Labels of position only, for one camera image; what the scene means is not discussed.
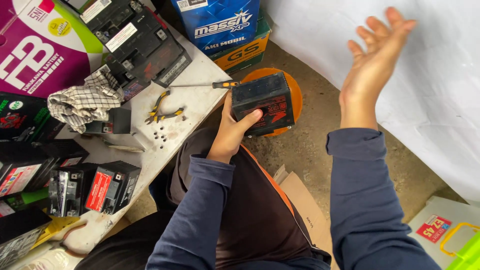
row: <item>orange bucket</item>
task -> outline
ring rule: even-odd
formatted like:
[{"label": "orange bucket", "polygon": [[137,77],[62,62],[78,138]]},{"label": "orange bucket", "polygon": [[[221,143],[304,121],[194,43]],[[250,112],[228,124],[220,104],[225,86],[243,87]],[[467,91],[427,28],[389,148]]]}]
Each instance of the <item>orange bucket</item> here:
[{"label": "orange bucket", "polygon": [[[275,74],[275,73],[280,72],[280,71],[282,71],[282,70],[279,70],[279,69],[276,69],[276,68],[257,69],[255,71],[250,72],[247,76],[245,76],[245,78],[243,78],[243,80],[241,82],[246,83],[246,82],[249,82],[249,81],[260,79],[260,78],[268,76],[268,75]],[[283,71],[283,73],[285,74],[285,79],[287,80],[288,87],[290,88],[290,93],[291,93],[291,96],[292,96],[293,119],[296,123],[297,119],[300,117],[301,109],[302,109],[302,106],[303,106],[303,99],[302,99],[302,96],[301,96],[301,90],[300,90],[299,85],[297,84],[297,81],[295,81],[295,79],[290,74],[286,73],[285,71]],[[273,131],[273,133],[270,133],[270,134],[267,134],[267,135],[264,135],[264,136],[266,136],[266,137],[277,136],[279,134],[284,133],[287,130],[288,130],[288,128],[282,127],[282,128],[279,128],[279,129],[275,129]]]}]

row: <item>checkered cloth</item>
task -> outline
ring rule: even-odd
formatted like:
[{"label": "checkered cloth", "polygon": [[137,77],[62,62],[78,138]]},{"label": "checkered cloth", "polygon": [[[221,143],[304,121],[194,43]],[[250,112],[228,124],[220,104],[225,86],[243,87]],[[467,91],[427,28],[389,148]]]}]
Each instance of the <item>checkered cloth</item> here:
[{"label": "checkered cloth", "polygon": [[83,86],[72,86],[51,94],[48,109],[53,117],[83,133],[86,123],[108,119],[108,110],[120,107],[122,101],[123,91],[117,80],[100,70],[88,76]]}]

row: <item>screwdriver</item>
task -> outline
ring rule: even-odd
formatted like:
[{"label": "screwdriver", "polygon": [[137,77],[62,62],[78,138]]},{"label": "screwdriver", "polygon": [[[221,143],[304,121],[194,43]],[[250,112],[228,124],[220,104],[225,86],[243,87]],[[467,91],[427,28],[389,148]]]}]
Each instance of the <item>screwdriver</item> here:
[{"label": "screwdriver", "polygon": [[217,88],[225,88],[230,89],[233,86],[237,86],[240,84],[240,81],[237,80],[228,80],[218,83],[212,83],[211,85],[202,85],[202,86],[169,86],[169,88],[194,88],[194,87],[211,87],[213,89]]}]

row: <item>white backdrop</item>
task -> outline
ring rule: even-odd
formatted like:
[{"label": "white backdrop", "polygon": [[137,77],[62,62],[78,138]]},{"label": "white backdrop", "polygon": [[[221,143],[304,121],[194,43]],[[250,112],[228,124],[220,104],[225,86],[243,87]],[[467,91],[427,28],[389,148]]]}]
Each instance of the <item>white backdrop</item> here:
[{"label": "white backdrop", "polygon": [[355,27],[388,6],[417,19],[377,120],[470,204],[480,207],[480,1],[263,0],[270,39],[337,88]]}]

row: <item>navy blue long sleeve shirt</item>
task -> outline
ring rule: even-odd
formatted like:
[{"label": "navy blue long sleeve shirt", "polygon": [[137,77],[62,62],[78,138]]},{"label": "navy blue long sleeve shirt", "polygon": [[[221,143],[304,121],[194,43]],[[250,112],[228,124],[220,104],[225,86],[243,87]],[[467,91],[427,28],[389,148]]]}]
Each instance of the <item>navy blue long sleeve shirt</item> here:
[{"label": "navy blue long sleeve shirt", "polygon": [[[349,128],[329,133],[333,156],[331,233],[341,269],[440,269],[402,223],[403,211],[385,164],[384,134]],[[234,165],[192,155],[192,183],[157,242],[146,269],[213,270],[220,220]],[[314,258],[254,261],[239,270],[326,270]]]}]

